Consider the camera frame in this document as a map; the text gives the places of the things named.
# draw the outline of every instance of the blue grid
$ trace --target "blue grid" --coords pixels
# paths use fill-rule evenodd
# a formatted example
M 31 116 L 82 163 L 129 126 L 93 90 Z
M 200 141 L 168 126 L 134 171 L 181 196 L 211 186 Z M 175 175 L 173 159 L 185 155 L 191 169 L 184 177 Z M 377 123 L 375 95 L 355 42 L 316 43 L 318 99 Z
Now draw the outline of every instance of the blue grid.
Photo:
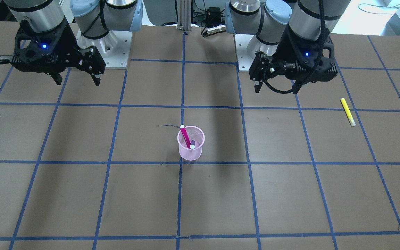
M 400 231 L 376 231 L 376 232 L 335 232 L 332 228 L 332 222 L 331 222 L 331 217 L 329 214 L 329 210 L 327 208 L 327 204 L 326 204 L 326 199 L 324 196 L 324 190 L 322 189 L 322 185 L 320 183 L 320 178 L 319 178 L 319 173 L 317 171 L 316 166 L 317 165 L 375 165 L 377 170 L 378 170 L 378 174 L 381 177 L 384 189 L 387 193 L 387 196 L 389 198 L 390 204 L 393 208 L 393 211 L 395 213 L 396 219 L 400 225 L 400 217 L 397 213 L 397 210 L 394 206 L 393 200 L 391 198 L 391 195 L 389 193 L 389 190 L 387 188 L 387 185 L 385 183 L 385 180 L 383 178 L 381 169 L 380 169 L 380 165 L 400 165 L 400 162 L 378 162 L 376 160 L 376 157 L 374 155 L 373 149 L 371 147 L 371 144 L 369 142 L 369 139 L 367 137 L 367 133 L 365 132 L 365 129 L 362 125 L 362 121 L 360 120 L 360 116 L 359 116 L 359 111 L 364 111 L 364 112 L 400 112 L 400 110 L 387 110 L 387 109 L 357 109 L 349 92 L 349 89 L 346 85 L 346 82 L 343 78 L 343 73 L 341 69 L 362 69 L 362 70 L 384 70 L 387 72 L 387 75 L 389 76 L 389 79 L 391 81 L 391 83 L 393 84 L 393 87 L 395 88 L 399 98 L 400 98 L 400 93 L 397 89 L 397 87 L 395 86 L 389 71 L 400 71 L 399 68 L 386 68 L 379 53 L 377 52 L 373 42 L 370 40 L 370 43 L 373 47 L 373 49 L 375 50 L 377 56 L 379 57 L 383 68 L 354 68 L 354 67 L 339 67 L 337 65 L 337 67 L 340 70 L 340 76 L 342 78 L 343 84 L 346 88 L 346 91 L 349 95 L 349 99 L 351 101 L 351 104 L 353 106 L 353 108 L 351 109 L 352 111 L 355 112 L 359 125 L 362 128 L 362 132 L 365 136 L 365 140 L 367 141 L 368 147 L 370 149 L 370 152 L 372 154 L 373 157 L 373 162 L 325 162 L 325 161 L 314 161 L 314 157 L 313 157 L 313 152 L 311 150 L 311 145 L 309 142 L 309 138 L 308 138 L 308 133 L 306 130 L 306 123 L 305 120 L 303 118 L 302 115 L 302 110 L 332 110 L 332 111 L 342 111 L 343 109 L 325 109 L 325 108 L 302 108 L 300 106 L 299 103 L 299 98 L 298 96 L 296 96 L 296 101 L 297 101 L 297 108 L 293 108 L 293 107 L 244 107 L 243 106 L 243 101 L 242 101 L 242 92 L 241 92 L 241 88 L 240 88 L 240 79 L 238 76 L 238 64 L 235 62 L 201 62 L 201 61 L 186 61 L 185 60 L 185 36 L 186 33 L 183 34 L 183 60 L 146 60 L 146 59 L 131 59 L 132 61 L 154 61 L 154 62 L 176 62 L 176 63 L 182 63 L 183 64 L 183 68 L 182 68 L 182 96 L 181 96 L 181 105 L 180 106 L 157 106 L 157 105 L 124 105 L 121 104 L 123 96 L 124 96 L 124 89 L 125 89 L 125 85 L 126 85 L 126 78 L 127 78 L 127 71 L 125 72 L 125 76 L 124 76 L 124 82 L 123 82 L 123 87 L 122 87 L 122 91 L 121 91 L 121 95 L 120 95 L 120 100 L 119 103 L 117 105 L 111 105 L 111 104 L 71 104 L 71 103 L 60 103 L 62 94 L 65 90 L 65 86 L 67 83 L 67 79 L 68 76 L 71 72 L 71 69 L 68 69 L 66 78 L 65 78 L 65 82 L 62 86 L 59 98 L 57 100 L 56 103 L 9 103 L 9 102 L 0 102 L 0 105 L 28 105 L 28 106 L 55 106 L 54 109 L 54 113 L 52 115 L 51 121 L 49 123 L 49 127 L 48 130 L 46 132 L 44 141 L 43 141 L 43 145 L 41 147 L 41 151 L 40 154 L 38 155 L 38 159 L 37 160 L 0 160 L 0 163 L 35 163 L 35 169 L 34 172 L 32 174 L 32 178 L 30 180 L 29 183 L 29 187 L 27 189 L 27 194 L 25 196 L 24 199 L 24 203 L 16 224 L 16 228 L 14 230 L 13 236 L 12 237 L 0 237 L 0 241 L 10 241 L 10 247 L 9 250 L 11 250 L 13 248 L 13 244 L 15 241 L 31 241 L 31 240 L 92 240 L 93 241 L 93 250 L 96 249 L 97 246 L 97 242 L 100 240 L 138 240 L 138 239 L 161 239 L 161 240 L 176 240 L 176 250 L 179 250 L 180 248 L 180 240 L 181 239 L 187 239 L 187 238 L 191 238 L 191 239 L 225 239 L 225 238 L 256 238 L 257 239 L 257 244 L 258 244 L 258 249 L 261 250 L 261 238 L 279 238 L 279 237 L 332 237 L 333 239 L 333 243 L 334 243 L 334 247 L 335 249 L 337 249 L 337 242 L 335 239 L 335 236 L 351 236 L 351 235 L 400 235 Z M 185 64 L 186 63 L 192 63 L 192 64 L 228 64 L 228 65 L 235 65 L 236 66 L 236 73 L 237 73 L 237 85 L 238 85 L 238 91 L 239 91 L 239 99 L 240 99 L 240 106 L 239 107 L 234 107 L 234 106 L 185 106 L 184 105 L 184 68 L 185 68 Z M 1 87 L 0 87 L 0 93 L 2 91 L 2 89 L 5 86 L 5 83 L 7 82 L 7 79 L 10 76 L 10 73 L 12 72 L 13 68 L 10 68 L 10 70 L 8 71 L 6 78 L 4 80 L 4 82 L 2 83 Z M 53 124 L 54 118 L 56 116 L 57 113 L 57 109 L 59 108 L 59 106 L 108 106 L 108 107 L 117 107 L 117 115 L 116 115 L 116 121 L 115 121 L 115 126 L 114 126 L 114 131 L 113 131 L 113 136 L 112 136 L 112 143 L 111 143 L 111 148 L 110 148 L 110 152 L 109 152 L 109 158 L 108 161 L 44 161 L 41 160 L 41 156 L 43 154 L 43 150 L 44 147 L 46 145 L 50 130 L 51 130 L 51 126 Z M 196 161 L 196 162 L 185 162 L 182 161 L 182 159 L 180 159 L 179 161 L 112 161 L 111 157 L 112 157 L 112 153 L 113 153 L 113 149 L 114 149 L 114 144 L 115 144 L 115 138 L 116 138 L 116 129 L 118 126 L 118 121 L 119 121 L 119 115 L 120 115 L 120 111 L 122 107 L 149 107 L 149 108 L 180 108 L 181 109 L 181 123 L 183 123 L 184 121 L 184 108 L 202 108 L 202 109 L 240 109 L 241 111 L 241 115 L 242 115 L 242 126 L 243 126 L 243 136 L 244 136 L 244 141 L 245 141 L 245 150 L 246 150 L 246 157 L 247 157 L 247 161 Z M 302 125 L 303 125 L 303 131 L 305 133 L 305 137 L 307 140 L 307 144 L 308 144 L 308 149 L 309 149 L 309 153 L 310 153 L 310 157 L 311 157 L 311 161 L 301 161 L 301 162 L 269 162 L 269 161 L 251 161 L 249 159 L 249 149 L 248 149 L 248 141 L 247 141 L 247 136 L 246 136 L 246 125 L 245 125 L 245 119 L 244 119 L 244 110 L 245 109 L 287 109 L 287 110 L 298 110 L 299 114 L 300 114 L 300 118 L 302 121 Z M 56 237 L 18 237 L 17 233 L 18 233 L 18 229 L 19 229 L 19 225 L 21 223 L 24 211 L 25 211 L 25 207 L 27 205 L 28 202 L 28 198 L 29 198 L 29 194 L 30 191 L 32 189 L 32 185 L 35 179 L 35 175 L 38 169 L 38 165 L 39 164 L 106 164 L 107 168 L 106 168 L 106 176 L 105 176 L 105 184 L 103 187 L 103 194 L 102 194 L 102 198 L 101 198 L 101 203 L 100 203 L 100 212 L 98 215 L 98 220 L 97 220 L 97 228 L 95 230 L 95 235 L 94 236 L 81 236 L 81 237 L 64 237 L 64 236 L 56 236 Z M 106 195 L 106 190 L 107 190 L 107 185 L 108 185 L 108 178 L 109 178 L 109 170 L 110 170 L 110 166 L 111 164 L 124 164 L 124 165 L 129 165 L 129 164 L 172 164 L 172 165 L 179 165 L 180 166 L 180 171 L 179 171 L 179 185 L 178 185 L 178 206 L 177 206 L 177 233 L 176 235 L 155 235 L 155 236 L 99 236 L 99 230 L 100 230 L 100 225 L 101 225 L 101 218 L 102 218 L 102 213 L 103 213 L 103 206 L 104 206 L 104 201 L 105 201 L 105 195 Z M 249 170 L 249 179 L 250 179 L 250 185 L 251 185 L 251 196 L 252 196 L 252 202 L 253 202 L 253 210 L 254 210 L 254 223 L 256 226 L 256 233 L 255 234 L 243 234 L 243 235 L 191 235 L 189 237 L 181 237 L 180 233 L 181 233 L 181 198 L 182 198 L 182 168 L 183 168 L 183 164 L 186 165 L 195 165 L 195 164 L 220 164 L 220 165 L 225 165 L 225 164 L 242 164 L 248 165 L 248 170 Z M 258 164 L 270 164 L 270 165 L 313 165 L 315 174 L 316 174 L 316 179 L 319 185 L 319 189 L 321 192 L 321 196 L 322 196 L 322 200 L 324 203 L 324 207 L 325 207 L 325 211 L 327 214 L 327 219 L 328 219 L 328 223 L 329 223 L 329 227 L 330 227 L 330 233 L 303 233 L 303 234 L 260 234 L 259 231 L 259 226 L 258 226 L 258 217 L 257 217 L 257 205 L 256 205 L 256 198 L 255 198 L 255 192 L 254 192 L 254 184 L 253 184 L 253 178 L 252 178 L 252 169 L 251 169 L 251 165 L 258 165 Z

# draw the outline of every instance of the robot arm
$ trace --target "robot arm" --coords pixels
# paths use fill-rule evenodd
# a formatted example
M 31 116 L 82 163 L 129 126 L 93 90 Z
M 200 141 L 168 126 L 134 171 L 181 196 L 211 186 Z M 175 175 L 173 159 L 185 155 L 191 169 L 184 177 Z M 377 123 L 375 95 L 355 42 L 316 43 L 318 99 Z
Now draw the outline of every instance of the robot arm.
M 285 6 L 281 2 L 267 0 L 264 6 L 260 5 L 259 0 L 231 0 L 227 7 L 227 15 L 231 17 L 227 21 L 232 23 L 232 33 L 255 34 L 260 43 L 277 46 L 273 54 L 268 51 L 256 53 L 249 69 L 249 76 L 256 83 L 256 92 L 265 84 L 270 90 L 278 93 L 297 94 L 300 88 L 310 81 L 330 81 L 338 74 L 334 46 L 329 34 L 350 0 L 298 0 L 288 22 L 284 21 L 285 13 L 288 12 L 279 10 Z M 263 21 L 269 15 L 272 17 L 270 19 L 277 23 Z M 260 16 L 260 22 L 257 22 L 257 16 Z M 246 28 L 236 25 L 240 23 L 240 19 L 258 23 L 257 32 L 254 32 L 255 25 L 251 22 Z M 277 90 L 268 83 L 267 79 L 278 75 L 295 80 L 291 90 Z
M 19 22 L 15 50 L 11 56 L 0 56 L 0 64 L 12 64 L 19 71 L 46 73 L 59 85 L 60 72 L 75 67 L 92 76 L 95 85 L 105 71 L 105 62 L 95 46 L 82 49 L 54 0 L 5 0 Z

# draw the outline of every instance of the pink cup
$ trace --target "pink cup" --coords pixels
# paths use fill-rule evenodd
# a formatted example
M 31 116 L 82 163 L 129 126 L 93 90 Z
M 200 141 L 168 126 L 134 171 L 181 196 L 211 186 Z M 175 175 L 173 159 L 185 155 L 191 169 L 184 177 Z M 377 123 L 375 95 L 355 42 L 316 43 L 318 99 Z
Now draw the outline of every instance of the pink cup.
M 186 147 L 183 135 L 179 131 L 177 135 L 178 152 L 185 160 L 197 160 L 201 155 L 203 143 L 205 142 L 205 133 L 195 126 L 186 126 L 185 128 L 189 139 L 195 141 L 195 148 L 189 149 Z

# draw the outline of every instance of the gray floor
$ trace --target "gray floor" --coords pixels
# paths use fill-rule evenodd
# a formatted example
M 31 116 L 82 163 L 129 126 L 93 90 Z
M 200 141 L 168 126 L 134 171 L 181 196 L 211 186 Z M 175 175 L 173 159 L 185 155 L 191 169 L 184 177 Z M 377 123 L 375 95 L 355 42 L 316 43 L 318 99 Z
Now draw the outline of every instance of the gray floor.
M 400 249 L 400 36 L 332 39 L 339 76 L 297 96 L 254 93 L 233 36 L 196 28 L 144 26 L 99 87 L 0 66 L 0 249 Z M 197 161 L 156 127 L 180 123 Z

